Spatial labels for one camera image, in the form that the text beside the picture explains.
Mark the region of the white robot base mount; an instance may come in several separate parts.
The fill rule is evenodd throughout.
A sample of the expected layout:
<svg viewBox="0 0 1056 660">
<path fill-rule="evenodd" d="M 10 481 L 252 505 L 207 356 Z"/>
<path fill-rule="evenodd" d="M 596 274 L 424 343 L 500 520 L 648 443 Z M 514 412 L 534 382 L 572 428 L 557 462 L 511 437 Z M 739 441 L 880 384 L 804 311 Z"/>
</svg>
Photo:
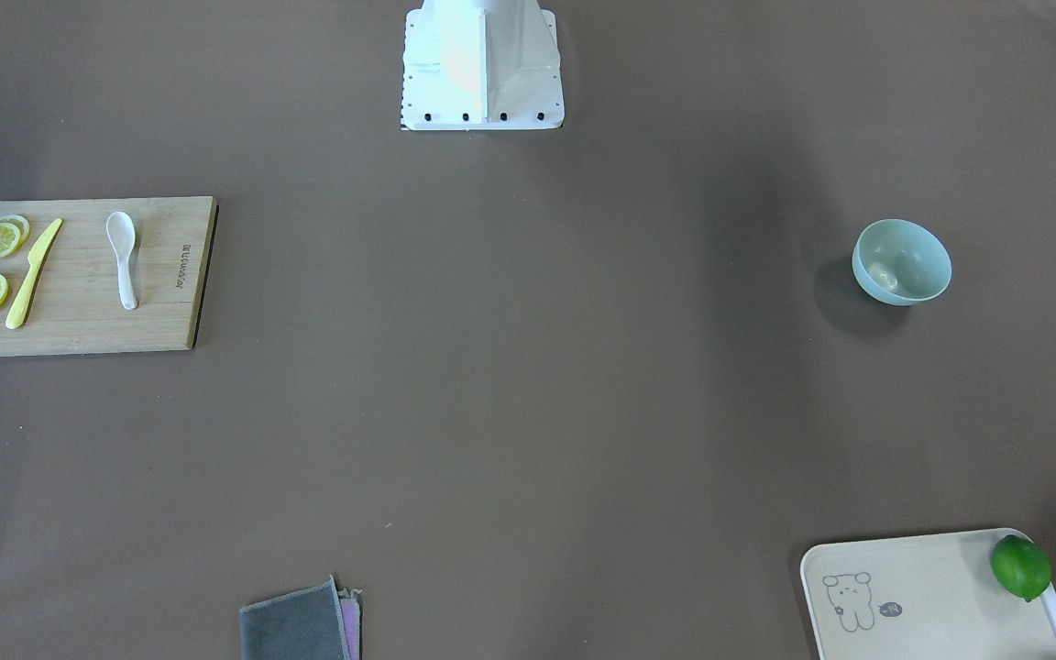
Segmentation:
<svg viewBox="0 0 1056 660">
<path fill-rule="evenodd" d="M 565 122 L 557 16 L 536 1 L 425 1 L 406 14 L 402 64 L 408 131 Z"/>
</svg>

